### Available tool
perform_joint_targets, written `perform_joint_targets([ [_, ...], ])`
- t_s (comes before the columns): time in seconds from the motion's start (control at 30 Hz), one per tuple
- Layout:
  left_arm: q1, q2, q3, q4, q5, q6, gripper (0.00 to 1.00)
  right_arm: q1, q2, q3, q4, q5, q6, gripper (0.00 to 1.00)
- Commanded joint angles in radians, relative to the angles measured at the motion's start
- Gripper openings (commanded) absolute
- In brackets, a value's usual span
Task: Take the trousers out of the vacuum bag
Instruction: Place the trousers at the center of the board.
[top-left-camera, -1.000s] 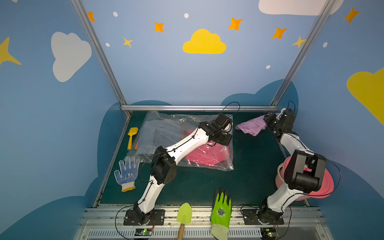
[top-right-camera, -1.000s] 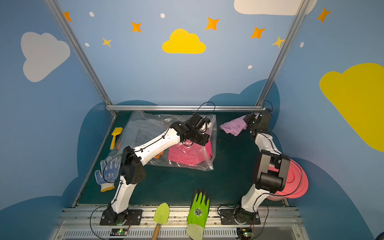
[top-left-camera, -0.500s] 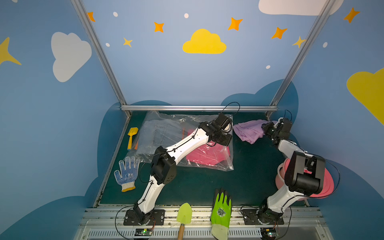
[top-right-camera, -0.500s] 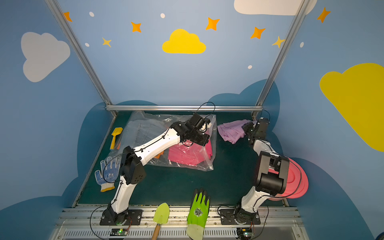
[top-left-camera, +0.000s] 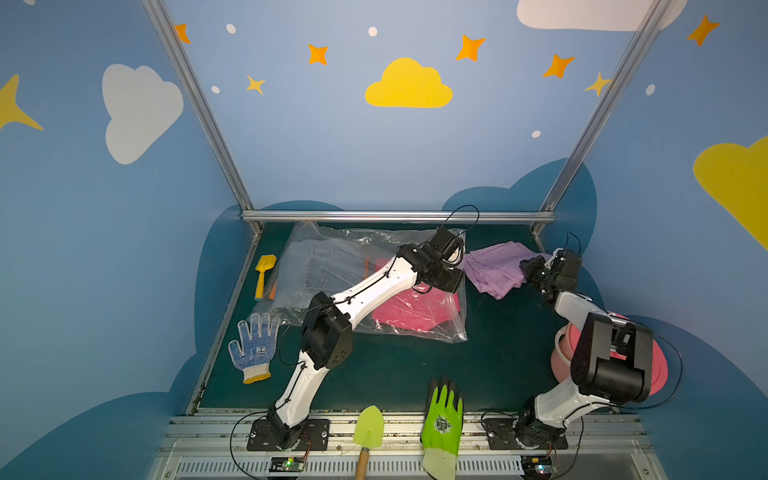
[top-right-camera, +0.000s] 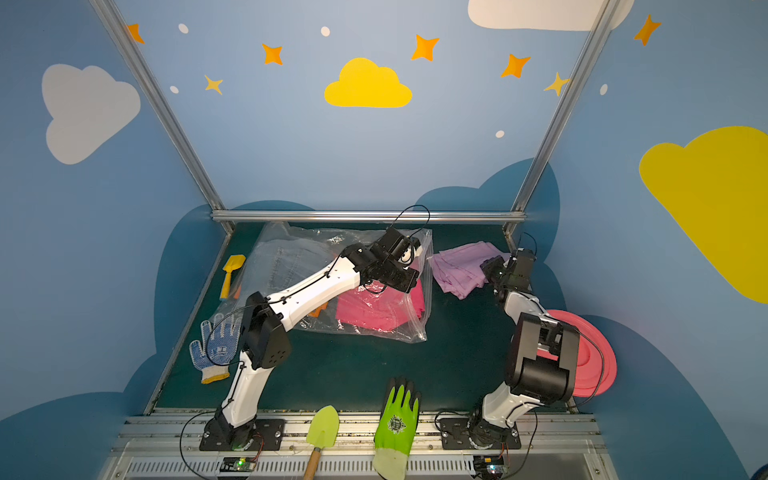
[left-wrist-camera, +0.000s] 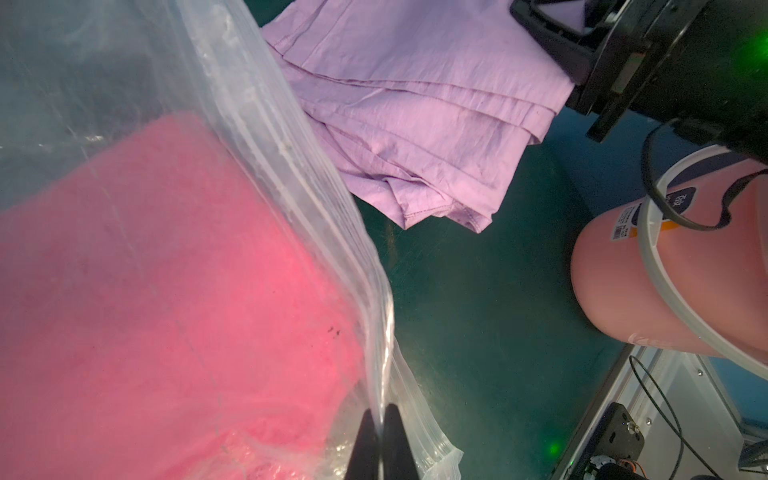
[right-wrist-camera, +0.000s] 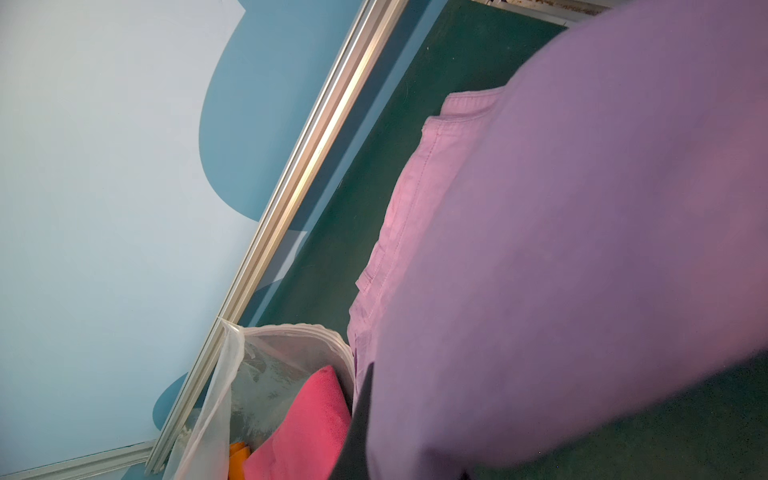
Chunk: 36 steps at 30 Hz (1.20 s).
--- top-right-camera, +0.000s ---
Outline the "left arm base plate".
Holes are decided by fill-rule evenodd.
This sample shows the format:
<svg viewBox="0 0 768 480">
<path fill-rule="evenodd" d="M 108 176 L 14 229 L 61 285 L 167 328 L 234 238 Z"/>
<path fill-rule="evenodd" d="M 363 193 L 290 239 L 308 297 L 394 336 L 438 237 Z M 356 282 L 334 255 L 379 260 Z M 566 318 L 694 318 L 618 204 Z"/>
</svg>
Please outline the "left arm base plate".
<svg viewBox="0 0 768 480">
<path fill-rule="evenodd" d="M 201 439 L 200 451 L 277 451 L 285 429 L 282 419 L 252 419 L 239 427 L 224 417 L 209 420 Z"/>
</svg>

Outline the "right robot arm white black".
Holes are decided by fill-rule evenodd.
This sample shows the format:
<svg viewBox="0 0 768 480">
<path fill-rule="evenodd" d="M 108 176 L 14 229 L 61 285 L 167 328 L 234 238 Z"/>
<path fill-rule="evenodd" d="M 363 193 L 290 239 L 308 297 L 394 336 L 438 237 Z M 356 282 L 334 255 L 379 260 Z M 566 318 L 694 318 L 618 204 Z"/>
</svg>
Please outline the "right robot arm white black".
<svg viewBox="0 0 768 480">
<path fill-rule="evenodd" d="M 497 256 L 481 264 L 504 313 L 516 325 L 504 379 L 468 421 L 470 438 L 483 448 L 504 441 L 530 410 L 565 402 L 574 392 L 580 332 L 551 316 L 533 294 L 535 260 L 533 251 L 519 248 L 508 259 Z"/>
</svg>

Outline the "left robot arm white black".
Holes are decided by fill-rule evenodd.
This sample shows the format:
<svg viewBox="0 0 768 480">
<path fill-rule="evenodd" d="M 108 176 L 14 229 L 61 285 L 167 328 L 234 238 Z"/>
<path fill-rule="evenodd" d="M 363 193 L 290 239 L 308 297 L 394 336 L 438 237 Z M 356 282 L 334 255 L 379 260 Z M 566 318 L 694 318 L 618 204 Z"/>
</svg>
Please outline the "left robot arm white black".
<svg viewBox="0 0 768 480">
<path fill-rule="evenodd" d="M 258 407 L 273 369 L 291 353 L 288 333 L 310 312 L 359 286 L 379 282 L 408 293 L 419 272 L 411 264 L 422 253 L 418 241 L 394 247 L 376 241 L 353 244 L 320 271 L 280 292 L 255 293 L 246 301 L 235 378 L 204 428 L 202 451 L 248 450 L 259 433 Z"/>
</svg>

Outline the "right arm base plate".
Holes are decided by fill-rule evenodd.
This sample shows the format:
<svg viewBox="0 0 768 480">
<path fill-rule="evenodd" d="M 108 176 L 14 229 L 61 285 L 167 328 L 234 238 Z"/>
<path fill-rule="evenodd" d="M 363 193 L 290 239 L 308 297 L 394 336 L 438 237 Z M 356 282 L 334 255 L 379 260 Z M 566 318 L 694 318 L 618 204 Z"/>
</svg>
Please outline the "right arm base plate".
<svg viewBox="0 0 768 480">
<path fill-rule="evenodd" d="M 448 416 L 437 420 L 444 450 L 509 450 L 521 449 L 519 432 L 515 427 L 498 427 L 485 420 L 464 416 Z"/>
</svg>

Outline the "pink trousers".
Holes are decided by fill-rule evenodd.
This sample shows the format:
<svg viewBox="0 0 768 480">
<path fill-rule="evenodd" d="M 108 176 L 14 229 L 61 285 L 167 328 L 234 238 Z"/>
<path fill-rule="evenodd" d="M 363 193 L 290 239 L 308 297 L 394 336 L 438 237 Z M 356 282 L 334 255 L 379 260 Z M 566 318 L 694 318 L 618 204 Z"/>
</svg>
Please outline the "pink trousers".
<svg viewBox="0 0 768 480">
<path fill-rule="evenodd" d="M 408 322 L 420 320 L 426 310 L 420 280 L 407 294 L 394 289 L 373 294 L 358 288 L 342 294 L 337 300 L 338 321 L 379 332 L 391 332 Z"/>
</svg>

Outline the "purple trousers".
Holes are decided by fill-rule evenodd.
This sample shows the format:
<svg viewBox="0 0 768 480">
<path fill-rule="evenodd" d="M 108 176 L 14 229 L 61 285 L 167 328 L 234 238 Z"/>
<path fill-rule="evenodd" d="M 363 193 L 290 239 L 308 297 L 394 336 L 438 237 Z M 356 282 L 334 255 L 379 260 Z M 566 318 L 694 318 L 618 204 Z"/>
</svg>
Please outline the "purple trousers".
<svg viewBox="0 0 768 480">
<path fill-rule="evenodd" d="M 487 283 L 481 264 L 495 257 L 508 260 L 510 254 L 489 242 L 480 241 L 443 250 L 430 256 L 428 262 L 442 291 L 463 300 Z"/>
</svg>

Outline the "clear plastic vacuum bag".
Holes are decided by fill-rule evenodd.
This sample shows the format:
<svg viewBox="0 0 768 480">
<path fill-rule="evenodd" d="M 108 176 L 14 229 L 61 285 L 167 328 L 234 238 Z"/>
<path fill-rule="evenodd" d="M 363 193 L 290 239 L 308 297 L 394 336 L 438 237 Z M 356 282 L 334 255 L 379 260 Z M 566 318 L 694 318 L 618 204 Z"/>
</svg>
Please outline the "clear plastic vacuum bag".
<svg viewBox="0 0 768 480">
<path fill-rule="evenodd" d="M 432 252 L 428 230 L 264 226 L 230 296 L 206 320 L 206 338 L 233 334 L 253 294 L 288 330 L 426 341 Z"/>
</svg>

